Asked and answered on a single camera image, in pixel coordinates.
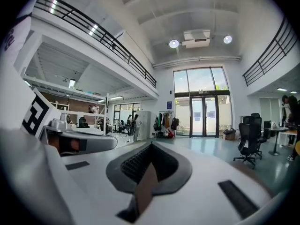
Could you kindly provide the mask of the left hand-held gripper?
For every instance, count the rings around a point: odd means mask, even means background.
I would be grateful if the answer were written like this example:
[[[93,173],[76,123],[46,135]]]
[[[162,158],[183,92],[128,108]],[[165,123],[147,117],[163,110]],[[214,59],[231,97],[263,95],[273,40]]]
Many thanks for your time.
[[[55,108],[37,89],[22,121],[21,129],[43,144],[53,146],[62,156],[112,150],[117,139],[112,136],[79,134],[71,129],[70,116]]]

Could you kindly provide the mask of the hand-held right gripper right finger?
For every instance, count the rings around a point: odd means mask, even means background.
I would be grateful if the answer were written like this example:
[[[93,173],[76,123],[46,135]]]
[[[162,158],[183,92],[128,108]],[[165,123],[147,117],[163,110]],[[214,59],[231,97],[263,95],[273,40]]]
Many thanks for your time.
[[[222,159],[161,142],[160,145],[187,158],[192,165],[188,182],[176,193],[155,196],[137,225],[234,225],[241,217],[218,183],[232,181],[258,208],[271,195],[252,178]]]

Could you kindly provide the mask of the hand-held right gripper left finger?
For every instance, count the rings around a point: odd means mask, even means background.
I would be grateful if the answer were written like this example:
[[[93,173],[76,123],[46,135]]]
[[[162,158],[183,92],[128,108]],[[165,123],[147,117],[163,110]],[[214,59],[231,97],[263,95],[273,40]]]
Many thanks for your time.
[[[60,157],[46,145],[45,154],[60,196],[67,205],[73,225],[126,225],[117,213],[128,207],[131,194],[118,191],[106,175],[110,161],[142,143],[109,151]]]

